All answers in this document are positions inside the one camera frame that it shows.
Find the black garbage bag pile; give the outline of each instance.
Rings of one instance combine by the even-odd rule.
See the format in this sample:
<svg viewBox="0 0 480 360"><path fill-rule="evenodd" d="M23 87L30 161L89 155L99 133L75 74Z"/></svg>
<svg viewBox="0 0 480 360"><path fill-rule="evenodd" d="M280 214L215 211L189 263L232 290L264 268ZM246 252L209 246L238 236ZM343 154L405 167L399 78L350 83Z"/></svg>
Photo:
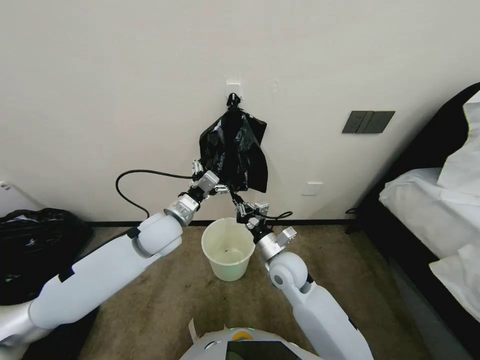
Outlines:
<svg viewBox="0 0 480 360"><path fill-rule="evenodd" d="M65 210L17 210L0 217L0 305L35 299L92 235L85 222Z"/></svg>
<svg viewBox="0 0 480 360"><path fill-rule="evenodd" d="M228 97L228 110L200 136L200 162L234 192L249 188L265 193L269 171L260 148L267 123L239 108Z"/></svg>

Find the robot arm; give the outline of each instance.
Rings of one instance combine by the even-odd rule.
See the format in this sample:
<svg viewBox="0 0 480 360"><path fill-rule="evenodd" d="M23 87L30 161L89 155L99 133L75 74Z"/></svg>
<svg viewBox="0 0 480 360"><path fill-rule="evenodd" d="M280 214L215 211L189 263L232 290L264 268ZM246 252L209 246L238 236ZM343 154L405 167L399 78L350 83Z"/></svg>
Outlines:
<svg viewBox="0 0 480 360"><path fill-rule="evenodd" d="M30 343L58 325L81 319L177 248L182 227L219 182L211 171L196 174L188 192L180 194L164 213L150 216L51 278L36 299L2 308L0 344Z"/></svg>
<svg viewBox="0 0 480 360"><path fill-rule="evenodd" d="M266 226L267 203L252 205L237 194L231 195L237 221L252 233L271 282L292 305L293 316L315 351L325 359L373 360L362 333L334 297L315 283L302 258L282 252L297 232L289 227L276 236Z"/></svg>

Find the white wall outlet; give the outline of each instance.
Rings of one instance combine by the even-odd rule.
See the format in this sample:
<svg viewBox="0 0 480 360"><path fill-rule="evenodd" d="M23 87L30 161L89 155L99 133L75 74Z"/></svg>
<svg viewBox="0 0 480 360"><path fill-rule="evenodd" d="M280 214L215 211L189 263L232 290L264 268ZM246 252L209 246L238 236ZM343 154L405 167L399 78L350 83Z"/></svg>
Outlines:
<svg viewBox="0 0 480 360"><path fill-rule="evenodd" d="M309 181L306 183L301 194L305 196L315 196L319 193L320 187L323 184L321 181Z"/></svg>

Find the black cable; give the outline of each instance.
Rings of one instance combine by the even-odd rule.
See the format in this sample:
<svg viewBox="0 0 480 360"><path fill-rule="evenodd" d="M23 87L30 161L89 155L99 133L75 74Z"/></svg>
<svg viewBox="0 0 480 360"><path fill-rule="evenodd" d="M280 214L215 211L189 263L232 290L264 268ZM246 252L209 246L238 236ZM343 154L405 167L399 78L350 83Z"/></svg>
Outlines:
<svg viewBox="0 0 480 360"><path fill-rule="evenodd" d="M255 215L259 215L265 219L269 219L269 220L280 220L280 219L285 219L285 218L288 218L289 216L292 216L294 213L292 211L285 211L285 212L282 212L280 215L278 216L267 216L267 215L262 215L261 213L259 212L255 212Z"/></svg>
<svg viewBox="0 0 480 360"><path fill-rule="evenodd" d="M345 211L345 214L356 214L358 212L358 209L359 209L358 207L352 207L347 211Z"/></svg>
<svg viewBox="0 0 480 360"><path fill-rule="evenodd" d="M143 210L143 211L145 212L145 214L146 214L146 218L147 218L147 219L150 217L149 211L148 211L146 208L144 208L143 206L138 205L137 203L133 202L133 201L130 200L128 197L126 197L125 195L123 195L122 192L120 191L120 188L119 188L120 179L123 178L125 175L134 174L134 173L155 174L155 175L162 175L162 176L167 176L167 177L170 177L170 178L177 178L177 179L191 179L191 178L192 178L191 176L175 175L175 174L170 174L170 173L167 173L167 172L161 172L161 171L155 171L155 170L145 170L145 169L128 170L128 171L122 172L120 175L118 175L118 177L116 178L116 181L115 181L115 189L116 189L116 192L117 192L124 200L126 200L127 202L129 202L130 204L132 204L134 207L139 208L140 210Z"/></svg>

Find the screen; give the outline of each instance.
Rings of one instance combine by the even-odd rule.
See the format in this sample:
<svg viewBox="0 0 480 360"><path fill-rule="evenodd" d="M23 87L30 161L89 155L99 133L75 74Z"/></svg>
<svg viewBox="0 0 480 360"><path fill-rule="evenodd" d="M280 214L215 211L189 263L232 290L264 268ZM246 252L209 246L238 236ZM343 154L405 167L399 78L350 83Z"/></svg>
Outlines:
<svg viewBox="0 0 480 360"><path fill-rule="evenodd" d="M280 341L229 341L225 360L301 360Z"/></svg>

